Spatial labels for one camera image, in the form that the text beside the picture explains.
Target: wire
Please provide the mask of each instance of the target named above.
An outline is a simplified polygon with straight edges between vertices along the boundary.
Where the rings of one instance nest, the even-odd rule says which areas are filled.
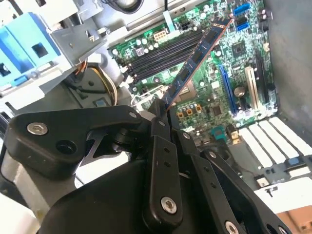
[[[168,11],[168,0],[165,0],[165,11]]]
[[[137,0],[137,2],[134,5],[127,7],[127,8],[121,7],[116,2],[116,0],[111,0],[111,1],[101,0],[101,2],[104,4],[108,4],[110,7],[112,7],[116,11],[120,11],[124,14],[130,15],[130,14],[137,12],[141,8],[142,4],[144,3],[144,0]]]
[[[92,71],[94,71],[94,72],[98,75],[98,77],[99,77],[99,78],[101,79],[101,81],[103,82],[103,84],[104,84],[104,86],[105,86],[105,88],[106,88],[106,90],[107,90],[109,96],[112,97],[112,93],[111,93],[111,91],[110,91],[109,88],[108,88],[108,84],[106,83],[105,79],[104,79],[103,76],[100,74],[100,72],[99,72],[96,68],[94,68],[94,67],[90,67],[90,69],[91,69]],[[113,98],[112,104],[113,104],[114,106],[116,106],[116,105],[115,105],[115,102],[114,102],[115,98],[114,98],[114,97],[112,97],[112,98]]]
[[[102,74],[106,77],[106,79],[108,80],[108,82],[111,84],[113,91],[114,91],[114,106],[117,105],[117,99],[118,99],[118,92],[117,92],[117,88],[113,82],[113,80],[101,69],[101,67],[98,67],[100,69],[100,71],[102,72]]]

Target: yellow wire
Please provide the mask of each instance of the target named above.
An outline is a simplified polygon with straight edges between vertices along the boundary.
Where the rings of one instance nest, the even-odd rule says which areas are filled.
[[[97,69],[95,69],[95,68],[93,68],[93,67],[90,67],[90,68],[98,75],[98,77],[99,77],[99,78],[101,79],[101,81],[103,82],[103,84],[104,84],[104,86],[105,86],[105,88],[106,88],[108,94],[111,96],[111,91],[109,90],[108,85],[107,85],[106,81],[103,79],[103,77],[101,76],[101,74],[98,72]]]

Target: green circuit board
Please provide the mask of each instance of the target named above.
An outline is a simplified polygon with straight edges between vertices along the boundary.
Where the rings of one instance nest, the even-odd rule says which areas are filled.
[[[250,4],[248,11],[239,16],[233,16],[233,9],[244,3]],[[192,83],[189,83],[186,90],[182,91],[181,98],[176,102],[180,127],[189,132],[197,144],[209,141],[214,132],[219,132],[217,137],[231,143],[233,139],[230,135],[226,135],[227,126],[233,125],[235,128],[241,128],[277,112],[276,97],[272,98],[276,92],[270,93],[270,100],[264,95],[268,91],[267,85],[273,84],[273,70],[268,32],[260,23],[262,22],[260,12],[263,9],[265,8],[262,0],[204,1],[193,10],[173,19],[176,32],[170,37],[168,35],[172,33],[168,33],[167,25],[163,24],[111,49],[115,50],[114,58],[117,63],[120,66],[127,66],[139,58],[144,58],[144,55],[138,55],[138,49],[146,50],[155,43],[158,43],[158,47],[153,50],[160,49],[195,30],[204,30],[209,27],[210,22],[216,16],[231,14],[235,19],[234,23],[219,40],[219,44],[216,45],[211,55],[202,63],[193,76]],[[246,19],[247,24],[245,23],[244,26],[248,27],[238,30],[238,22],[246,21]],[[181,24],[187,24],[187,28],[182,30]],[[155,34],[162,31],[166,32],[167,36],[160,41],[156,40]],[[147,43],[138,45],[138,39],[140,41],[146,39]],[[131,105],[139,111],[148,109],[155,98],[162,97],[182,65],[183,62],[151,77],[134,82],[131,85],[133,93]],[[248,108],[238,107],[235,114],[231,112],[221,66],[229,77],[232,92],[235,93],[237,87],[245,91],[243,98]],[[246,67],[254,68],[259,108],[253,108]],[[234,97],[234,99],[239,106],[241,98]]]

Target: screw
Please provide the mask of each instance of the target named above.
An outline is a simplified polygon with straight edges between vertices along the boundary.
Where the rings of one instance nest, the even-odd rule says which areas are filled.
[[[213,158],[216,158],[216,155],[214,152],[209,152],[210,156],[213,157]]]
[[[133,118],[136,118],[136,117],[137,117],[137,115],[136,115],[135,113],[133,113],[133,112],[129,112],[129,115],[130,115],[131,117],[133,117]]]
[[[230,221],[225,222],[225,228],[229,232],[229,234],[238,234],[239,233],[236,226]]]
[[[282,227],[278,227],[278,229],[282,234],[287,234],[287,232]]]
[[[160,125],[162,125],[162,126],[165,126],[165,123],[163,122],[163,121],[158,121],[158,123],[160,124]]]
[[[183,136],[186,138],[186,139],[190,139],[190,135],[188,135],[187,133],[183,133]]]
[[[44,123],[30,123],[27,131],[34,135],[45,135],[48,133],[48,127]]]
[[[176,213],[176,203],[170,197],[163,197],[160,203],[165,212],[172,215]]]

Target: bolt hole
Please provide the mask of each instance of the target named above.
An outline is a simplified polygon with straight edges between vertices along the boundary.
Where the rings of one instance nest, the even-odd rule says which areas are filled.
[[[267,224],[267,228],[270,232],[270,234],[278,234],[277,231],[272,227],[270,224]]]
[[[72,155],[77,151],[77,146],[70,140],[60,140],[56,143],[56,149],[65,155]]]
[[[164,162],[166,167],[171,167],[171,164],[169,162]]]

